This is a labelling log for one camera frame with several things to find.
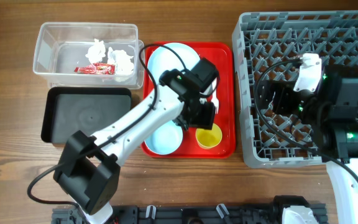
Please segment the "pink plastic fork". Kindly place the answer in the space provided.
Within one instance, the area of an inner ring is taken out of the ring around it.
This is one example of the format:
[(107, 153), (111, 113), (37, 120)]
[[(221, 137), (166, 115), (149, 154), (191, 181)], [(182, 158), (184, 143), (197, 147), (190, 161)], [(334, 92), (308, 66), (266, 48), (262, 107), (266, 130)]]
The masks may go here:
[(212, 96), (211, 98), (211, 102), (214, 104), (215, 106), (215, 113), (218, 114), (218, 111), (219, 111), (219, 100), (217, 98), (217, 93), (216, 93), (216, 87), (217, 87), (217, 84), (218, 84), (218, 79), (216, 78), (212, 84), (211, 84), (211, 88), (210, 88), (210, 94)]

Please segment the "yellow plastic cup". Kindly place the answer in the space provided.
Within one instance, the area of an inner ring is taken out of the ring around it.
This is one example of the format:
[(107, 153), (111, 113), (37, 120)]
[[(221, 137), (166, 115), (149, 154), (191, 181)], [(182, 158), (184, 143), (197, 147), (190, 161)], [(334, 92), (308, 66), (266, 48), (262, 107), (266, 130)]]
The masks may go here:
[(212, 129), (198, 128), (195, 132), (196, 141), (203, 149), (212, 149), (220, 144), (223, 138), (221, 128), (213, 124)]

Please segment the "light blue bowl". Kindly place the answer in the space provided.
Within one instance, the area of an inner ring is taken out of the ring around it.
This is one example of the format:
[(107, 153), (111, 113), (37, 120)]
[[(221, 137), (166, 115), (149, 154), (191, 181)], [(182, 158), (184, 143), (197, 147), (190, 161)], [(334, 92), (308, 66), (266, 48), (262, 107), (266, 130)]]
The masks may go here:
[(182, 128), (173, 121), (169, 121), (154, 131), (145, 140), (145, 145), (153, 153), (164, 156), (175, 152), (182, 141)]

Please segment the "light blue plate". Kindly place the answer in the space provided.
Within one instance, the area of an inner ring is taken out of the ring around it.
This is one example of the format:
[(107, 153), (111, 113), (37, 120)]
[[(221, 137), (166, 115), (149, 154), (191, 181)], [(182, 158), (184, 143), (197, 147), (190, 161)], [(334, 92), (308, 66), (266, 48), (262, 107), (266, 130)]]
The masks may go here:
[[(200, 60), (200, 56), (190, 46), (172, 42), (165, 44), (176, 52), (183, 60), (187, 69), (191, 70)], [(158, 83), (161, 74), (166, 70), (183, 70), (184, 67), (178, 57), (166, 48), (158, 47), (154, 50), (147, 62), (147, 68)]]

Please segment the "white tissue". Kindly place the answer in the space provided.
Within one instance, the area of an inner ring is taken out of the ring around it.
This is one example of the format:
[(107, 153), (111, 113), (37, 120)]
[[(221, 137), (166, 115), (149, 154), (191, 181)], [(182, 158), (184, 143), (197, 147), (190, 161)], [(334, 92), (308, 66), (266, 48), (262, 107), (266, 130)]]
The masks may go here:
[(90, 63), (99, 63), (106, 56), (106, 48), (103, 40), (94, 39), (94, 44), (88, 49), (85, 57)]
[(114, 77), (117, 82), (124, 82), (130, 78), (134, 71), (134, 63), (131, 61), (133, 56), (127, 54), (125, 50), (113, 50), (108, 48), (107, 63), (114, 65)]

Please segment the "red snack wrapper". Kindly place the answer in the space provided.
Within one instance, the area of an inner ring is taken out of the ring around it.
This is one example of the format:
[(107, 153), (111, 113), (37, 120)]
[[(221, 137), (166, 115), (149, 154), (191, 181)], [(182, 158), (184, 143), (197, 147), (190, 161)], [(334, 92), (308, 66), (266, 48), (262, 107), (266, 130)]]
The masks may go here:
[(75, 73), (95, 74), (95, 75), (113, 75), (115, 66), (108, 63), (92, 63), (85, 67), (76, 67)]

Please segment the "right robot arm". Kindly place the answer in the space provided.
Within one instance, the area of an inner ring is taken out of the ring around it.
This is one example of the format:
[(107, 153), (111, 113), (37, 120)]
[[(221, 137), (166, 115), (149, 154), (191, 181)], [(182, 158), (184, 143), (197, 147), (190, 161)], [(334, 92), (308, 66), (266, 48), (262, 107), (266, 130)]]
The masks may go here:
[(274, 64), (256, 82), (255, 108), (273, 104), (275, 114), (294, 114), (312, 128), (316, 149), (326, 164), (340, 223), (358, 223), (358, 71), (343, 65), (294, 62), (294, 82), (266, 80)]

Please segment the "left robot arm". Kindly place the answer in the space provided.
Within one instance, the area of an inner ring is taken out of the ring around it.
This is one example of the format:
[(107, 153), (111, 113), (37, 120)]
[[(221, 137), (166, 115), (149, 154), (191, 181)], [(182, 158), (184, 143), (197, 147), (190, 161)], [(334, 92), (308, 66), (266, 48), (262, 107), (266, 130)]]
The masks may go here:
[(173, 121), (184, 130), (212, 128), (215, 106), (201, 103), (200, 98), (218, 75), (205, 58), (191, 70), (167, 70), (149, 96), (115, 123), (91, 136), (77, 131), (68, 138), (53, 178), (79, 205), (88, 223), (109, 220), (113, 213), (109, 201), (121, 167), (159, 127)]

